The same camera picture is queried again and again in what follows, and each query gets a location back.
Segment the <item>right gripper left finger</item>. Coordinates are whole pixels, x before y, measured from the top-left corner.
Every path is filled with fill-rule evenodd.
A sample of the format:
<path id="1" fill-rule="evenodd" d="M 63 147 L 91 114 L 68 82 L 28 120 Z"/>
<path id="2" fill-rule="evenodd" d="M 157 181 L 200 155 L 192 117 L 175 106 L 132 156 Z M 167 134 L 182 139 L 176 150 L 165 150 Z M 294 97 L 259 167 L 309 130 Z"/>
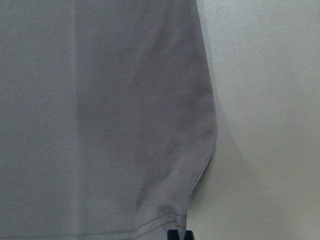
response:
<path id="1" fill-rule="evenodd" d="M 177 229 L 169 229 L 167 231 L 167 240 L 184 240 L 184 236 L 180 236 Z"/>

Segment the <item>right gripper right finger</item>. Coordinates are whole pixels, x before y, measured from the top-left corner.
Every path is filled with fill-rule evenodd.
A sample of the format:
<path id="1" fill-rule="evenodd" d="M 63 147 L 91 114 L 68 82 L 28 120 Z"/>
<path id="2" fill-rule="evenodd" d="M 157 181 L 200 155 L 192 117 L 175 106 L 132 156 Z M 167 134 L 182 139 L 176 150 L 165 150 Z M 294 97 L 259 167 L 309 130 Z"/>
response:
<path id="1" fill-rule="evenodd" d="M 194 233 L 192 230 L 186 230 L 184 240 L 195 240 Z"/>

